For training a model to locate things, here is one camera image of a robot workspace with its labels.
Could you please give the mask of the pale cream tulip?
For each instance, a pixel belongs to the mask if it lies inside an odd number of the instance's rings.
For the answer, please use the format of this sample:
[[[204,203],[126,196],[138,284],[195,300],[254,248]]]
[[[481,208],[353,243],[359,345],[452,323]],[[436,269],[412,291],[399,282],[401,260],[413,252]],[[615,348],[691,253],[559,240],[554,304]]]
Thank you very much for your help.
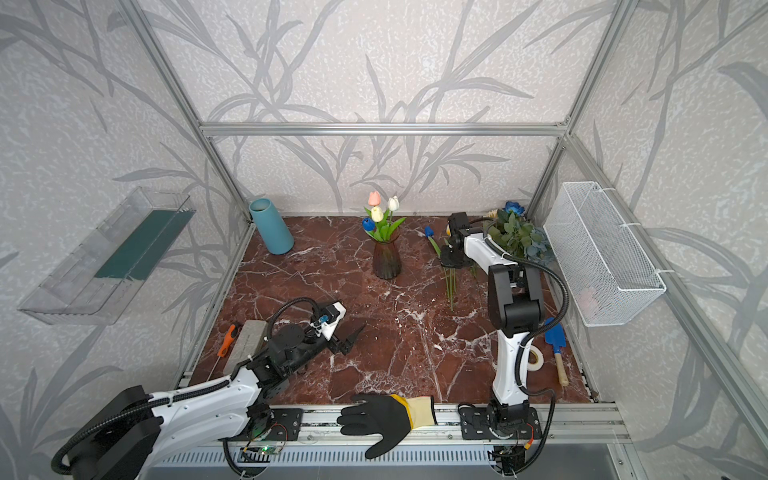
[[[373,237],[379,241],[384,241],[384,236],[381,232],[381,227],[385,220],[385,211],[380,206],[374,206],[370,209],[370,218],[374,222],[374,229],[372,230]]]

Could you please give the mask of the white tulip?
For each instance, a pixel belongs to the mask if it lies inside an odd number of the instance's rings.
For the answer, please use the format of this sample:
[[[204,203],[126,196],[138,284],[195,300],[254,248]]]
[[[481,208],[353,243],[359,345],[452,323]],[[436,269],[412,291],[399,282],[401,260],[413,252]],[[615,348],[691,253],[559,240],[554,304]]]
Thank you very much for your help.
[[[391,196],[388,199],[387,209],[384,216],[384,223],[382,226],[382,239],[389,241],[392,235],[397,231],[398,227],[404,222],[404,218],[398,220],[393,219],[393,215],[400,209],[400,202],[397,196]]]

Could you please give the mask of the teal ceramic vase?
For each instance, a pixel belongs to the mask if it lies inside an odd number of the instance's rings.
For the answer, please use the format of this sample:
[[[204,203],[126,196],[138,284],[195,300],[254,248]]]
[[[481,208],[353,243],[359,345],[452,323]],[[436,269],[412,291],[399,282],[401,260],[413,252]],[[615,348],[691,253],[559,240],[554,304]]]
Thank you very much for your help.
[[[271,200],[253,200],[249,204],[249,210],[253,223],[271,254],[283,255],[293,248],[294,238]]]

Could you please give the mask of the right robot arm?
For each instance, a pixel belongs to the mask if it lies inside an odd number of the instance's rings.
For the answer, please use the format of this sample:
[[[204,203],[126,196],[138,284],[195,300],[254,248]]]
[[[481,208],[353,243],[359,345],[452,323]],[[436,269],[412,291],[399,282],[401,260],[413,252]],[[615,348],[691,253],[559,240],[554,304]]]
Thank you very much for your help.
[[[530,411],[527,361],[533,339],[558,325],[570,306],[570,294],[562,277],[531,260],[517,258],[497,245],[488,229],[464,212],[448,217],[448,244],[440,263],[449,269],[473,264],[486,273],[487,310],[499,334],[497,373],[489,402],[489,420],[497,430],[504,424],[523,421]],[[541,275],[549,275],[563,294],[563,305],[554,319],[543,320],[544,293]]]

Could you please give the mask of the blue tulip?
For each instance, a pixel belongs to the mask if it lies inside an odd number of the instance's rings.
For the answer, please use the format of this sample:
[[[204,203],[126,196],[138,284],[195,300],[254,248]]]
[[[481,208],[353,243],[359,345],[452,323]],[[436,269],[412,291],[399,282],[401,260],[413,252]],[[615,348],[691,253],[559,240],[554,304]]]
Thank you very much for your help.
[[[429,243],[431,244],[433,250],[435,251],[435,254],[438,257],[438,260],[442,262],[442,248],[437,242],[437,240],[435,239],[434,230],[430,226],[427,226],[424,229],[424,234],[427,240],[429,241]],[[445,282],[446,299],[447,299],[449,308],[451,310],[454,310],[456,273],[454,269],[445,267],[443,264],[441,264],[441,268],[443,270],[443,276],[444,276],[444,282]]]
[[[377,225],[376,225],[376,222],[375,222],[375,221],[374,221],[372,218],[370,218],[370,217],[365,217],[365,218],[362,220],[362,227],[363,227],[364,231],[365,231],[365,232],[366,232],[366,233],[367,233],[367,234],[368,234],[368,235],[369,235],[369,236],[370,236],[372,239],[374,239],[375,241],[378,241],[378,240],[379,240],[379,237],[377,236]]]

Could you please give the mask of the pink tulip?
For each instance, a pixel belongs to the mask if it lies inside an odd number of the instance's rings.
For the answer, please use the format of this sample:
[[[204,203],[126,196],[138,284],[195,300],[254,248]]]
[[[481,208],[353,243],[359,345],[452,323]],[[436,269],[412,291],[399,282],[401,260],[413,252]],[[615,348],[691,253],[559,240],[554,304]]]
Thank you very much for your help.
[[[377,191],[373,191],[370,193],[368,198],[368,217],[370,217],[370,209],[374,206],[380,206],[381,207],[381,196]]]

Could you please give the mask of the pink glass vase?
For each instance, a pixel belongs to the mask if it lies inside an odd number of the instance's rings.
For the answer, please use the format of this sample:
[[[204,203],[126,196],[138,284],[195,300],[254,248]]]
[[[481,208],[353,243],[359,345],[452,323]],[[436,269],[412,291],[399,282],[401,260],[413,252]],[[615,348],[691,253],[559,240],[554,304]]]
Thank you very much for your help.
[[[383,280],[393,280],[402,271],[402,262],[397,247],[397,240],[375,242],[373,249],[373,272]]]

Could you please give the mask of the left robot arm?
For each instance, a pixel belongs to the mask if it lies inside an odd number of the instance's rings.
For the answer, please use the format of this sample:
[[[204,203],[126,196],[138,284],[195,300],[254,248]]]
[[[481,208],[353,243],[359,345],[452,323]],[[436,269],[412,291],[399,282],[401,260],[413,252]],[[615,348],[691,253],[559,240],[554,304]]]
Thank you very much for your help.
[[[74,479],[136,479],[178,453],[263,426],[272,417],[269,400],[294,373],[323,350],[348,354],[356,337],[294,326],[275,340],[287,354],[264,348],[228,376],[170,392],[122,391],[54,454],[52,470]]]

